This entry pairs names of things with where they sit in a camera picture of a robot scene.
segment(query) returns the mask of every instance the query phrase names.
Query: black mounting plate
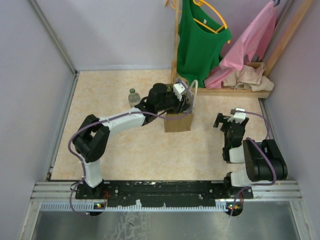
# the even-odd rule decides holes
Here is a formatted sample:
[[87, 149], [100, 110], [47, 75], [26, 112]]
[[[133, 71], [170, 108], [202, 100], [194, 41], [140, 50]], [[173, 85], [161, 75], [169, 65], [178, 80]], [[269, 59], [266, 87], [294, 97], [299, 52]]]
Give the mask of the black mounting plate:
[[[217, 199], [232, 199], [241, 187], [225, 188], [223, 181], [104, 181], [99, 195], [88, 194], [85, 184], [76, 190], [76, 199], [103, 199], [108, 192], [108, 207], [127, 207], [140, 200], [142, 207], [215, 207]], [[251, 188], [243, 198], [252, 199]]]

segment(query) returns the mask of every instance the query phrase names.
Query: beige floor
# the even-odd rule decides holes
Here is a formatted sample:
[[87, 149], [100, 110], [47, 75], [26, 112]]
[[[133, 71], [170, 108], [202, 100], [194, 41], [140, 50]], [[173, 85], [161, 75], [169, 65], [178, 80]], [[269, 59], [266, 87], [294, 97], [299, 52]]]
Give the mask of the beige floor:
[[[168, 83], [169, 70], [83, 71], [80, 73], [70, 112], [53, 168], [53, 180], [76, 180], [83, 175], [79, 161], [68, 152], [69, 138], [85, 117], [107, 117], [130, 109], [128, 94], [135, 88], [147, 96], [154, 83]], [[242, 164], [222, 159], [224, 135], [213, 123], [218, 113], [243, 108], [261, 113], [258, 99], [198, 96], [191, 131], [165, 133], [164, 121], [129, 129], [108, 140], [101, 158], [105, 180], [222, 180]], [[264, 121], [249, 116], [245, 137], [257, 141], [266, 136]]]

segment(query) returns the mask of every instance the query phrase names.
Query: wooden pole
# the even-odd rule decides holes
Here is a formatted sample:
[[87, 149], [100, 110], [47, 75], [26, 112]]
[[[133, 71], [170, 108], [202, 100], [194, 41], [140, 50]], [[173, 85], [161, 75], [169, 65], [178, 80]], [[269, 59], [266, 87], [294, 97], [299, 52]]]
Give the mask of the wooden pole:
[[177, 59], [178, 59], [178, 30], [179, 30], [179, 9], [180, 0], [175, 3], [175, 20], [174, 20], [174, 50], [173, 50], [173, 61], [171, 63], [171, 77], [170, 82], [173, 84], [177, 75]]
[[264, 75], [267, 77], [271, 72], [272, 68], [275, 66], [277, 60], [279, 59], [280, 55], [286, 48], [289, 40], [297, 30], [299, 24], [301, 23], [302, 19], [305, 17], [306, 13], [308, 12], [310, 6], [312, 5], [314, 0], [303, 0], [300, 4], [298, 10], [296, 11], [294, 17], [292, 18], [291, 22], [289, 23], [288, 27], [286, 28], [283, 36], [281, 37], [278, 45], [276, 46], [275, 50], [273, 51], [272, 55], [268, 59], [265, 64], [265, 72]]

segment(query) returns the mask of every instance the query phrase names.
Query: beige cloth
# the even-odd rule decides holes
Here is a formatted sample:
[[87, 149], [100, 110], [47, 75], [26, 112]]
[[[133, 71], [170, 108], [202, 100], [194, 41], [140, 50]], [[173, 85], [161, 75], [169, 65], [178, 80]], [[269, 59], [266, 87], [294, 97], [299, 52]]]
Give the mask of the beige cloth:
[[266, 76], [262, 76], [265, 71], [265, 64], [262, 63], [258, 68], [244, 65], [241, 71], [236, 70], [223, 80], [223, 86], [233, 87], [234, 89], [249, 89], [254, 92], [274, 89], [275, 84]]

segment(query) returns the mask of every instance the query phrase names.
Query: clothes hanger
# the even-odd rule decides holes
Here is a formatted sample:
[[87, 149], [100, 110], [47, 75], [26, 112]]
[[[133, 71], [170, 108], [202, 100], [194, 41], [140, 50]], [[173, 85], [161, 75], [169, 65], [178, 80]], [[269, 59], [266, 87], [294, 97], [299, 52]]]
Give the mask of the clothes hanger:
[[273, 0], [273, 2], [274, 2], [273, 7], [275, 8], [276, 6], [278, 6], [279, 3], [280, 3], [280, 1], [281, 1], [281, 0]]
[[[167, 5], [168, 5], [168, 2], [169, 2], [169, 0], [167, 0], [167, 1], [165, 2], [165, 5], [164, 5], [164, 6], [167, 6]], [[170, 3], [170, 6], [171, 6], [173, 9], [176, 9], [176, 0], [172, 0], [172, 2], [173, 2], [173, 4]], [[223, 28], [225, 28], [225, 29], [228, 28], [227, 23], [226, 23], [226, 21], [224, 20], [224, 18], [221, 16], [221, 14], [220, 14], [213, 6], [211, 6], [209, 3], [207, 3], [205, 0], [198, 0], [198, 2], [197, 2], [196, 0], [193, 0], [193, 3], [194, 3], [195, 5], [197, 5], [197, 6], [199, 6], [199, 7], [201, 7], [203, 4], [205, 4], [205, 5], [207, 5], [209, 8], [211, 8], [211, 9], [218, 15], [218, 17], [221, 19], [221, 21], [222, 21], [222, 23], [223, 23], [223, 26], [221, 26], [218, 30], [213, 30], [211, 27], [209, 27], [209, 26], [205, 25], [204, 23], [200, 22], [198, 19], [193, 18], [193, 20], [194, 20], [196, 23], [200, 24], [201, 26], [205, 27], [206, 29], [210, 30], [211, 32], [213, 32], [213, 33], [215, 33], [215, 34], [218, 34], [218, 32], [219, 32], [221, 29], [223, 29]]]

